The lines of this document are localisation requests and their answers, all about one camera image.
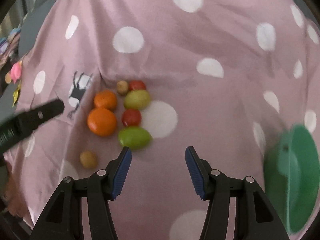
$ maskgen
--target green fruit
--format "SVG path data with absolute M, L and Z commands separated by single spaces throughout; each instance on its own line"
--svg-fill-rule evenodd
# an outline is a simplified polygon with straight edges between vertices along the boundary
M 119 142 L 122 147 L 129 147 L 132 150 L 141 149 L 152 140 L 151 134 L 138 126 L 123 128 L 118 134 Z
M 146 90 L 133 90 L 130 91 L 124 99 L 125 109 L 145 109 L 151 102 L 151 97 Z

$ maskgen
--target black deer print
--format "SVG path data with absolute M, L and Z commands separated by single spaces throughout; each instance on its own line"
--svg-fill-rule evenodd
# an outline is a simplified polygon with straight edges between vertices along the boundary
M 91 77 L 92 77 L 92 74 L 90 75 L 89 77 L 89 80 L 87 81 L 86 85 L 83 87 L 83 88 L 80 88 L 79 86 L 79 82 L 81 81 L 81 78 L 83 77 L 84 75 L 84 72 L 81 73 L 81 75 L 79 76 L 78 78 L 78 81 L 76 82 L 76 75 L 77 75 L 77 71 L 75 72 L 74 76 L 73 76 L 73 90 L 69 96 L 69 98 L 75 98 L 75 99 L 78 99 L 78 103 L 75 107 L 74 110 L 72 110 L 71 112 L 69 112 L 69 114 L 67 115 L 68 118 L 70 118 L 71 120 L 73 120 L 73 115 L 75 114 L 75 112 L 78 110 L 79 108 L 79 105 L 80 105 L 80 101 L 84 95 L 84 93 L 86 92 L 87 88 L 88 88 L 88 85 L 89 83 L 91 82 Z

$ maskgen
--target yellow-green fruit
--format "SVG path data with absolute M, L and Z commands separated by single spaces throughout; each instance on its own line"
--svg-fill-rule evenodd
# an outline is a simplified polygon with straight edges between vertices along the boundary
M 147 146 L 152 140 L 151 134 L 138 126 L 129 126 L 123 128 L 118 134 L 119 142 L 122 147 L 129 147 L 132 150 L 138 150 Z
M 85 151 L 80 154 L 80 162 L 86 169 L 94 169 L 98 165 L 96 155 L 89 151 Z
M 145 109 L 151 102 L 151 96 L 146 90 L 133 90 L 130 91 L 124 98 L 125 109 Z

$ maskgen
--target silver screw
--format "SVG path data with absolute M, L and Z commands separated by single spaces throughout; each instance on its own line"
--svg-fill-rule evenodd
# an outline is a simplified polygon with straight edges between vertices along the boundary
M 246 177 L 245 180 L 246 180 L 247 182 L 249 182 L 249 183 L 254 182 L 254 178 L 253 178 L 253 177 L 250 177 L 250 176 Z
M 99 170 L 97 172 L 98 176 L 104 176 L 107 172 L 105 170 Z
M 63 182 L 64 182 L 64 183 L 69 183 L 71 180 L 72 180 L 71 177 L 65 177 L 65 178 L 63 179 Z
M 218 171 L 218 170 L 212 170 L 212 171 L 211 171 L 211 174 L 212 174 L 213 176 L 219 176 L 219 175 L 220 175 L 220 171 Z

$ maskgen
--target red fruit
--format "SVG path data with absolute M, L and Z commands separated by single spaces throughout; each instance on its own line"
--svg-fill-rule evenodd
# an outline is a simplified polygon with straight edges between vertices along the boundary
M 141 123 L 141 113 L 136 109 L 127 109 L 121 117 L 124 126 L 138 126 Z
M 146 84 L 141 80 L 132 80 L 129 83 L 129 90 L 146 90 Z

